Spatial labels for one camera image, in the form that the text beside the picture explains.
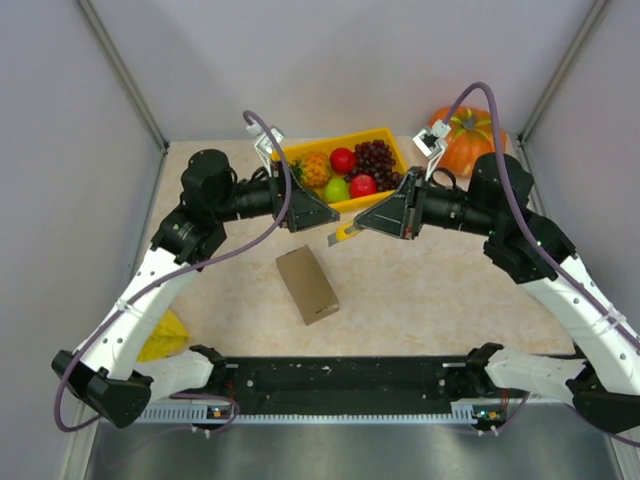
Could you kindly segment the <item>yellow utility knife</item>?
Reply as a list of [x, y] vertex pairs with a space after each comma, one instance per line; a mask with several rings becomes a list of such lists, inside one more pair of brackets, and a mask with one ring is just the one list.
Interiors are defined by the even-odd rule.
[[327, 237], [328, 246], [332, 247], [338, 243], [349, 240], [358, 235], [361, 231], [362, 229], [353, 222], [344, 224]]

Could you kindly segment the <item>brown cardboard express box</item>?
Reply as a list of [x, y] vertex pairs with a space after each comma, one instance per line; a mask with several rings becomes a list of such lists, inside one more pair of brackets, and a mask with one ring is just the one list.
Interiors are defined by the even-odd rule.
[[339, 300], [308, 245], [278, 257], [276, 266], [306, 326], [339, 310]]

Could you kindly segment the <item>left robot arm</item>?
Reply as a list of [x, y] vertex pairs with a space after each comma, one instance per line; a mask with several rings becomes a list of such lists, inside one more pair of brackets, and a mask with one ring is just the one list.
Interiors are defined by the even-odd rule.
[[298, 232], [340, 217], [292, 172], [240, 180], [216, 149], [195, 153], [181, 184], [178, 206], [161, 222], [110, 313], [75, 350], [61, 350], [52, 361], [60, 388], [117, 428], [131, 425], [152, 402], [205, 387], [220, 362], [204, 346], [145, 363], [138, 356], [174, 298], [216, 260], [226, 223], [270, 216], [274, 228]]

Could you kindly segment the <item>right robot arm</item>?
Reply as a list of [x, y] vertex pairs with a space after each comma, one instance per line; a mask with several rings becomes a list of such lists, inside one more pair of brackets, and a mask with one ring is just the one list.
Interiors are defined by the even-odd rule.
[[533, 185], [511, 156], [481, 156], [465, 190], [413, 167], [388, 198], [358, 214], [354, 226], [402, 240], [416, 238], [425, 225], [485, 237], [483, 252], [492, 264], [558, 320], [580, 353], [561, 359], [486, 343], [446, 376], [449, 394], [521, 390], [569, 405], [609, 434], [629, 431], [639, 425], [639, 336], [560, 227], [528, 208]]

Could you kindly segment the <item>green pear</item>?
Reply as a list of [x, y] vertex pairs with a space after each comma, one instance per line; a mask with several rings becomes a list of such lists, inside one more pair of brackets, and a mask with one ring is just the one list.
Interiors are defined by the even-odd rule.
[[338, 203], [351, 199], [349, 184], [343, 178], [332, 178], [324, 187], [324, 200], [327, 203]]

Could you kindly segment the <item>toy pineapple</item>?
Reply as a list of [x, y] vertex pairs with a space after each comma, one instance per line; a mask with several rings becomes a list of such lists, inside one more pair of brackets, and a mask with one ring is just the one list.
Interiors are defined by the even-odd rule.
[[309, 189], [324, 188], [332, 178], [329, 156], [317, 151], [293, 160], [292, 171], [298, 182]]

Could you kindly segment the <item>red apple front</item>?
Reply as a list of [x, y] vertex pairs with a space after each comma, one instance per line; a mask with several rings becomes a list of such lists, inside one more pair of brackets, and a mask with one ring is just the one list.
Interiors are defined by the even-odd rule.
[[349, 184], [349, 195], [352, 199], [370, 196], [378, 192], [378, 186], [373, 177], [360, 174], [353, 177]]

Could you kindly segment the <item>red apple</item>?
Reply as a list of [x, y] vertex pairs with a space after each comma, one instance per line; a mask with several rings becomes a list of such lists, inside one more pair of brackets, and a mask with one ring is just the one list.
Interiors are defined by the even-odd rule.
[[353, 177], [349, 184], [349, 195], [352, 199], [370, 196], [378, 192], [378, 186], [373, 177], [360, 174]]
[[357, 165], [357, 157], [348, 148], [340, 147], [329, 156], [332, 169], [341, 175], [349, 174]]

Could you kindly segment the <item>purple grape bunch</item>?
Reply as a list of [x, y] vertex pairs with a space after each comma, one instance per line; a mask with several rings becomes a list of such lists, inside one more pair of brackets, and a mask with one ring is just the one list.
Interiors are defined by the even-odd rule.
[[396, 170], [399, 162], [385, 141], [376, 139], [356, 144], [354, 155], [356, 165], [344, 176], [347, 183], [359, 175], [367, 175], [374, 180], [377, 192], [395, 190], [400, 185], [403, 174]]

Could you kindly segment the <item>red apple back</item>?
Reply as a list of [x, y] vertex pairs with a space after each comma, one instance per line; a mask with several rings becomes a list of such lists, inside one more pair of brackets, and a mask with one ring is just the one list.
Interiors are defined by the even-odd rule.
[[357, 157], [348, 148], [340, 147], [329, 156], [332, 169], [341, 175], [349, 174], [357, 165]]

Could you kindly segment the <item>orange pumpkin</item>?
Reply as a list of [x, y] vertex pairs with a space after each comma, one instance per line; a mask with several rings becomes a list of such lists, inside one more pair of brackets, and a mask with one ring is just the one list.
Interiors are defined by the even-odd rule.
[[476, 160], [496, 150], [491, 114], [486, 110], [460, 106], [449, 121], [447, 149], [439, 166], [456, 177], [470, 177]]

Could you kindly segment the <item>yellow mesh bag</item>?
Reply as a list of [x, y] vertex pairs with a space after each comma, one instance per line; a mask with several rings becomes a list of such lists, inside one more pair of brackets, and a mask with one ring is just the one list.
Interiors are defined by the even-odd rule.
[[141, 363], [164, 359], [180, 351], [188, 342], [189, 333], [172, 310], [167, 310], [146, 340], [137, 361]]

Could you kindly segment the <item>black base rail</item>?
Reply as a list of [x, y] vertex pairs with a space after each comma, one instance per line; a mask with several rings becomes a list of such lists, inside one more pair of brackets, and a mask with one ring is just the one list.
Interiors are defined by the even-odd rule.
[[228, 356], [199, 391], [233, 398], [244, 415], [439, 414], [459, 400], [503, 400], [460, 356]]

